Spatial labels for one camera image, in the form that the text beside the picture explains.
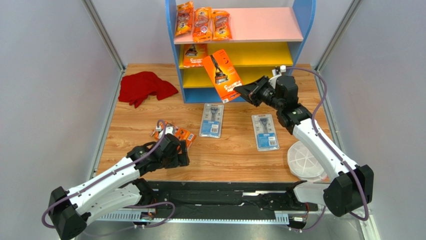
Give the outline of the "orange Gillette Fusion5 box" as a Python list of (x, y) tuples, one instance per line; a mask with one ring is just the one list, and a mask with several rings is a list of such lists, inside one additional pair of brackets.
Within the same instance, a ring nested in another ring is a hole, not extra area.
[(207, 44), (185, 44), (183, 46), (182, 66), (183, 68), (198, 68), (203, 66), (203, 59), (207, 57)]
[(201, 62), (222, 103), (240, 96), (234, 88), (242, 86), (243, 81), (224, 49), (204, 57)]

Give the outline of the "orange razor cartridge box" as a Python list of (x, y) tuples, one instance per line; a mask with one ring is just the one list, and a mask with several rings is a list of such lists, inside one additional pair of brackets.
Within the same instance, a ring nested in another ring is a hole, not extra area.
[[(191, 147), (191, 145), (193, 144), (194, 140), (196, 139), (196, 135), (182, 127), (179, 127), (175, 124), (173, 124), (175, 126), (176, 132), (175, 132), (175, 137), (178, 138), (178, 140), (180, 141), (186, 141), (186, 146), (189, 149)], [(159, 140), (155, 137), (155, 134), (157, 132), (156, 127), (152, 130), (152, 132), (150, 133), (150, 137), (154, 137), (156, 140)]]

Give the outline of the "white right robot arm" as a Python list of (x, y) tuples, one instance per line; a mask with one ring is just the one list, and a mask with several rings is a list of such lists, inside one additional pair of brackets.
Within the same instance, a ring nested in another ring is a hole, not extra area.
[(299, 103), (299, 88), (294, 77), (263, 76), (253, 83), (234, 87), (234, 91), (256, 107), (264, 103), (274, 108), (280, 125), (307, 147), (326, 172), (330, 183), (302, 180), (289, 187), (286, 191), (293, 202), (323, 205), (336, 217), (363, 207), (362, 220), (369, 217), (373, 170), (345, 155), (318, 127), (311, 112)]

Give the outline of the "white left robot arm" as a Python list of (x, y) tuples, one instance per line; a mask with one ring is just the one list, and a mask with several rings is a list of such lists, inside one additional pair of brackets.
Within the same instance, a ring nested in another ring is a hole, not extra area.
[(134, 147), (113, 167), (85, 183), (68, 190), (61, 186), (54, 189), (42, 223), (55, 229), (61, 240), (71, 240), (95, 220), (118, 209), (151, 208), (153, 190), (142, 176), (189, 163), (185, 140), (167, 133), (158, 141)]

